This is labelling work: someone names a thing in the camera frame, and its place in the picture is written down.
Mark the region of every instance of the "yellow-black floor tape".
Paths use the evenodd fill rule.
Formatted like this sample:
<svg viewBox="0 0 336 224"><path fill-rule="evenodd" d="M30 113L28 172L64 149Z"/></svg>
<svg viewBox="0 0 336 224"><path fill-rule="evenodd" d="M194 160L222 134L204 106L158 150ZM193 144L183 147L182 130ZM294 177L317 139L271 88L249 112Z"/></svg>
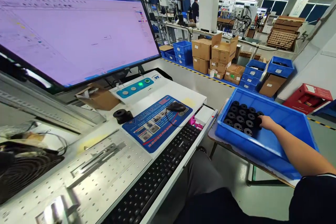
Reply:
<svg viewBox="0 0 336 224"><path fill-rule="evenodd" d="M190 72L193 72L193 73L195 73L195 74L201 75L201 76L203 76L203 77L205 77L205 78L211 79L211 80L216 81L216 82L218 82L218 83L220 83L220 84L223 84L223 85L225 85L225 86L228 86L228 87L230 87L230 88L235 89L235 87L230 86L229 84L226 84L226 83L224 83L224 82L222 82L222 81L219 81L219 80L216 80L216 79L214 79L214 78L211 78L211 77L209 77L209 76L207 76L207 75L204 75L204 74L202 74L202 73L200 73L200 72L194 71L194 70L192 70L192 69L190 69L190 68L181 66L181 65L179 65L179 64L176 64L176 63L171 62L171 61L166 60L166 59L163 59L163 60L165 60L165 61L167 61L167 62L169 62L169 63L172 63L172 64L174 64L174 65L176 65L176 66L179 66L179 67L182 67L182 68L184 68L184 69L187 69L187 70L189 70ZM310 121L313 121L313 122L315 122L315 123L317 123L317 124L320 124L320 125L322 125L322 126L324 126L324 127L327 127L327 128L329 128L329 129L332 129L332 130L336 131L336 129L334 129L334 128L328 126L328 125L325 125L325 124L323 124L323 123L321 123L321 122L319 122L319 121L316 121L316 120L311 119L311 118L309 118L309 117L307 117L307 119L310 120Z"/></svg>

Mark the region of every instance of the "metal plate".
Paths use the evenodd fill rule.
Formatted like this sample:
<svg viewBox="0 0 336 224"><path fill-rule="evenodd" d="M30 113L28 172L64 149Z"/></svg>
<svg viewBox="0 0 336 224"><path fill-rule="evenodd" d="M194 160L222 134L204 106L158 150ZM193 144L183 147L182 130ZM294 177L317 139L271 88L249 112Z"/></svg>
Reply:
<svg viewBox="0 0 336 224"><path fill-rule="evenodd" d="M90 160L93 155L114 143L123 146L98 166L96 170L76 183L72 171ZM1 206L0 220L7 223L34 223L53 200L63 195L60 188L72 189L80 206L77 209L81 223L96 223L151 161L151 156L123 131L119 130L72 160L63 170L51 175L17 200Z"/></svg>

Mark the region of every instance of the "window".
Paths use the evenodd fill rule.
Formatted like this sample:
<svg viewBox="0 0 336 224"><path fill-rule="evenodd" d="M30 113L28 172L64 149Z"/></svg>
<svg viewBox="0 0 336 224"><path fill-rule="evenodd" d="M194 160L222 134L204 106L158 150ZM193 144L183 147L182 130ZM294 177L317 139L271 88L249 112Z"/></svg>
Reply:
<svg viewBox="0 0 336 224"><path fill-rule="evenodd" d="M276 0L271 11L272 12L275 11L275 14L277 16L280 16L286 7L286 4L287 4L287 1L277 1Z"/></svg>
<svg viewBox="0 0 336 224"><path fill-rule="evenodd" d="M263 0L261 7L264 9L267 9L266 13L268 13L268 12L271 12L273 4L274 4L274 0Z"/></svg>
<svg viewBox="0 0 336 224"><path fill-rule="evenodd" d="M306 6L303 8L299 18L307 18L314 5L314 3L307 3Z"/></svg>
<svg viewBox="0 0 336 224"><path fill-rule="evenodd" d="M314 8L311 10L311 12L308 15L308 17L306 18L306 21L308 23L312 22L312 23L310 23L311 25L316 25L317 24L316 20L318 18L321 18L328 8L329 8L329 5L316 4L314 6Z"/></svg>

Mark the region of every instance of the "computer mouse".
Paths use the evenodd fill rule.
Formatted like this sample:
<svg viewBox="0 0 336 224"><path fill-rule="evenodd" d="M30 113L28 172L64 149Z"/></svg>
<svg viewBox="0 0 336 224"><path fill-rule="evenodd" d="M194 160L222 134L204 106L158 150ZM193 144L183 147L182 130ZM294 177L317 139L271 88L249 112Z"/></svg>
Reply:
<svg viewBox="0 0 336 224"><path fill-rule="evenodd" d="M182 103L173 102L167 106L167 109L170 111L182 112L186 109L186 107Z"/></svg>

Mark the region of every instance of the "sleeve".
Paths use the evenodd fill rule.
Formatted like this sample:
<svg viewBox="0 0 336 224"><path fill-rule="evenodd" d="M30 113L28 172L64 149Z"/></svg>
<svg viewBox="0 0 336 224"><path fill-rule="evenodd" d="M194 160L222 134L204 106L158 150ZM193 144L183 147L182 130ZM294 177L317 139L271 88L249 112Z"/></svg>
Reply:
<svg viewBox="0 0 336 224"><path fill-rule="evenodd" d="M303 177L297 184L289 206L291 222L334 221L336 175L321 174Z"/></svg>

